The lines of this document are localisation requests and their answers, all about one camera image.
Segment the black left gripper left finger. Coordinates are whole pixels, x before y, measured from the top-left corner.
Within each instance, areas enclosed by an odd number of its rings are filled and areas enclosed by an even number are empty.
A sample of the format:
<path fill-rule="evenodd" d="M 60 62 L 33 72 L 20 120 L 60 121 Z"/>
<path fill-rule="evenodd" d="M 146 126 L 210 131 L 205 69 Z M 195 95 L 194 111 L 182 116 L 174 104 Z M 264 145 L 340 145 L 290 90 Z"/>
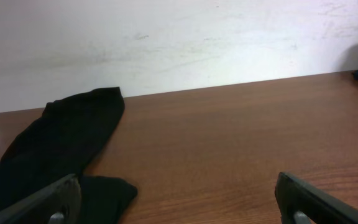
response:
<path fill-rule="evenodd" d="M 0 224 L 76 223 L 81 208 L 81 187 L 75 174 L 40 189 L 0 211 Z"/>

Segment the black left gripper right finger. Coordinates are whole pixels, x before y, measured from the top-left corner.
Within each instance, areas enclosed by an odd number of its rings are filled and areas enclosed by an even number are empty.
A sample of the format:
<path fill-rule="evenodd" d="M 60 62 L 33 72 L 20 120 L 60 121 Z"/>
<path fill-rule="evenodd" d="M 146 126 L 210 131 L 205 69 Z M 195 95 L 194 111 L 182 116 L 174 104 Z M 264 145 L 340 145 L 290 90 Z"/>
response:
<path fill-rule="evenodd" d="M 296 176 L 280 172 L 275 198 L 283 224 L 358 224 L 358 210 Z"/>

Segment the black t-shirt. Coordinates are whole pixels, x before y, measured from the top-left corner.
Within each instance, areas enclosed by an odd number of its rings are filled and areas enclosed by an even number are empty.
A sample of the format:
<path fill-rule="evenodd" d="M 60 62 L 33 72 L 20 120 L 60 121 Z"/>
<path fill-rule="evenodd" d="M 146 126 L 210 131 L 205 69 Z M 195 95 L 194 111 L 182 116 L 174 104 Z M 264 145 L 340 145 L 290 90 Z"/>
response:
<path fill-rule="evenodd" d="M 124 113 L 118 87 L 99 88 L 47 103 L 0 160 L 0 211 L 68 174 L 81 186 L 79 223 L 117 223 L 137 196 L 120 178 L 85 176 Z"/>

